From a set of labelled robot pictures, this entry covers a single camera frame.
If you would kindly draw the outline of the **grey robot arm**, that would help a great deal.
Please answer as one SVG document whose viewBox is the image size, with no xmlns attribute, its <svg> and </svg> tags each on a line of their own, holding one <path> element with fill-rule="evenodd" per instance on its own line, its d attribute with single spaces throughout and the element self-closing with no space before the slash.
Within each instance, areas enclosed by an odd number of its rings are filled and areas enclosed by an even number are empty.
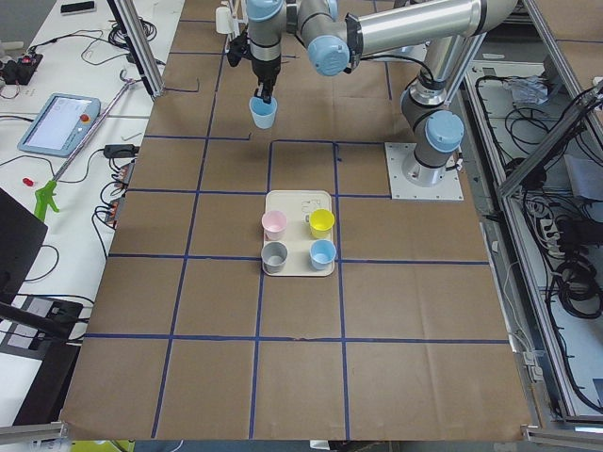
<svg viewBox="0 0 603 452">
<path fill-rule="evenodd" d="M 284 33 L 299 39 L 323 76 L 351 73 L 362 61 L 401 59 L 399 48 L 424 43 L 420 71 L 400 99 L 416 136 L 402 172 L 416 186 L 435 186 L 464 136 L 463 122 L 443 107 L 450 78 L 464 74 L 464 46 L 501 24 L 515 6 L 514 1 L 424 1 L 365 16 L 349 13 L 339 20 L 335 1 L 249 1 L 241 37 L 258 80 L 250 110 L 276 109 L 272 92 L 281 70 Z"/>
</svg>

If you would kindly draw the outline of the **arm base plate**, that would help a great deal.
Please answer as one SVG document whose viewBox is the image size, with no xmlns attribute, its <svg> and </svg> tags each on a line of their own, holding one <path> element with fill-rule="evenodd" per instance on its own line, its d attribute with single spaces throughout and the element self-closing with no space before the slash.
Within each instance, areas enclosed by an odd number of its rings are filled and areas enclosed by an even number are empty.
<svg viewBox="0 0 603 452">
<path fill-rule="evenodd" d="M 414 143 L 385 142 L 385 160 L 391 198 L 411 202 L 461 202 L 460 175 L 450 156 L 444 167 L 431 169 L 418 163 Z"/>
</svg>

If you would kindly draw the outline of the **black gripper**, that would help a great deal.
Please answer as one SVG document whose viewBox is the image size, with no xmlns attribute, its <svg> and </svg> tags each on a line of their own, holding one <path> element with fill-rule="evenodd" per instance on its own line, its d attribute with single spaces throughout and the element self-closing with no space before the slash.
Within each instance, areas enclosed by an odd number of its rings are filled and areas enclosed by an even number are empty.
<svg viewBox="0 0 603 452">
<path fill-rule="evenodd" d="M 265 104 L 270 104 L 281 70 L 281 43 L 277 41 L 272 45 L 260 45 L 251 41 L 250 51 L 253 73 L 258 79 L 258 84 L 263 86 L 257 87 L 254 96 L 264 101 Z"/>
</svg>

